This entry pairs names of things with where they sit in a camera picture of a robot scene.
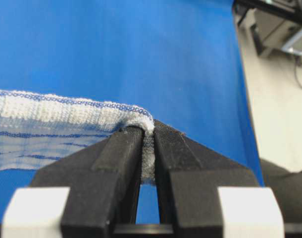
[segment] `fabric texture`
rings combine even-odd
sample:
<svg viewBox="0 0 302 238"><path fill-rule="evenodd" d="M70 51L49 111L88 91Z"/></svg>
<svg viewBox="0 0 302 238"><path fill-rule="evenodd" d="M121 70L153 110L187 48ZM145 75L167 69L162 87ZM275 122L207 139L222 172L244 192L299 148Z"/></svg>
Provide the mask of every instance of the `fabric texture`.
<svg viewBox="0 0 302 238"><path fill-rule="evenodd" d="M154 178L153 118L138 106L0 90L0 171L37 170L109 137L145 131L143 181Z"/></svg>

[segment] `blue stripe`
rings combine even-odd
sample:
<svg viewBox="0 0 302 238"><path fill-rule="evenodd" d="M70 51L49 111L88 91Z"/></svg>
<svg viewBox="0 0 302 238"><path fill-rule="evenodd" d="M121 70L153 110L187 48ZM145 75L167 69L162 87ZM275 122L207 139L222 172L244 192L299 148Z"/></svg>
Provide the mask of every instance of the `blue stripe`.
<svg viewBox="0 0 302 238"><path fill-rule="evenodd" d="M88 145L85 144L74 144L74 143L61 143L60 145L75 145L79 147L87 147Z"/></svg>
<svg viewBox="0 0 302 238"><path fill-rule="evenodd" d="M52 98L52 97L46 97L44 95L38 95L38 94L24 94L24 93L14 93L14 92L8 92L8 91L0 91L0 96L21 97L21 98L27 98L27 99L37 101L37 102L51 101L51 102L69 104L69 105L92 106L92 107L96 107L96 108L115 108L115 109L118 109L118 110L124 111L124 112L136 112L139 114L143 114L145 116L148 116L150 119L152 119L151 114L145 109L134 107L134 106L116 104L116 103L76 101L76 100L67 99L67 98Z"/></svg>
<svg viewBox="0 0 302 238"><path fill-rule="evenodd" d="M49 159L49 160L59 160L61 157L52 157L52 156L44 156L44 155L20 155L18 158L22 157L30 157L35 159Z"/></svg>
<svg viewBox="0 0 302 238"><path fill-rule="evenodd" d="M0 136L18 137L18 138L33 138L33 137L50 137L50 138L80 138L80 137L99 137L107 138L108 135L87 135L87 134L71 134L71 135L55 135L55 134L28 134L28 133L10 133L7 131L0 131Z"/></svg>

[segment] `white towel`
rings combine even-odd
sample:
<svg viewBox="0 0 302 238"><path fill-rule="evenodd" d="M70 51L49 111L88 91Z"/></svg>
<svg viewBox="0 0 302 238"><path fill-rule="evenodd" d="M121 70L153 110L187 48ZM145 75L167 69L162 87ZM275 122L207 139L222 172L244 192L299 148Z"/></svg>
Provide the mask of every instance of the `white towel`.
<svg viewBox="0 0 302 238"><path fill-rule="evenodd" d="M0 90L0 170L37 170L131 125L145 131L142 179L152 181L154 124L145 109Z"/></svg>

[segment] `black cable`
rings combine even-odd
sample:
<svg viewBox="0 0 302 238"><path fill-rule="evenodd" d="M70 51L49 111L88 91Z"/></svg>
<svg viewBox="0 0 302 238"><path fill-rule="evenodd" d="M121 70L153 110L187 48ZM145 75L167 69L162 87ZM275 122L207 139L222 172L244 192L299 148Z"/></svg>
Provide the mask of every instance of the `black cable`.
<svg viewBox="0 0 302 238"><path fill-rule="evenodd" d="M240 27L241 23L244 21L249 10L250 10L250 8L247 7L247 10L245 10L244 14L241 16L240 20L237 23L238 27Z"/></svg>
<svg viewBox="0 0 302 238"><path fill-rule="evenodd" d="M297 60L297 58L295 58L294 77L295 77L296 83L297 83L297 84L299 85L299 87L302 89L302 84L301 84L300 81L299 81L297 69L298 69L298 60Z"/></svg>

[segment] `blue fabric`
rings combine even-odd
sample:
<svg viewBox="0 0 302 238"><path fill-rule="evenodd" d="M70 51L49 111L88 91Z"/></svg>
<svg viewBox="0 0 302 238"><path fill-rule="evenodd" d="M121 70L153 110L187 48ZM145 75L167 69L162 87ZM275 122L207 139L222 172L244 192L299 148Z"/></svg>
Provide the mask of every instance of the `blue fabric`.
<svg viewBox="0 0 302 238"><path fill-rule="evenodd" d="M263 184L232 4L0 1L0 89L138 104Z"/></svg>

